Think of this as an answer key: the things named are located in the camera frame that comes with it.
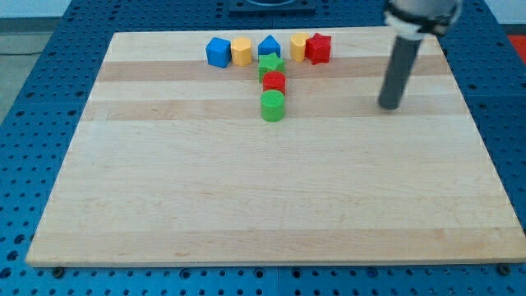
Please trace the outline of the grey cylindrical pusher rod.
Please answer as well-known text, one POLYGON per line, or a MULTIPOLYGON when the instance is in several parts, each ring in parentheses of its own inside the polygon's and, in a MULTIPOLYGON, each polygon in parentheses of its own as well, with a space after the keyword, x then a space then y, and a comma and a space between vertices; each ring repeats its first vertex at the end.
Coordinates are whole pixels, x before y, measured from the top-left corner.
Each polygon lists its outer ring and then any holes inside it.
POLYGON ((400 36, 395 38, 378 97, 378 104, 383 109, 394 110, 399 107, 421 42, 421 40, 409 40, 400 36))

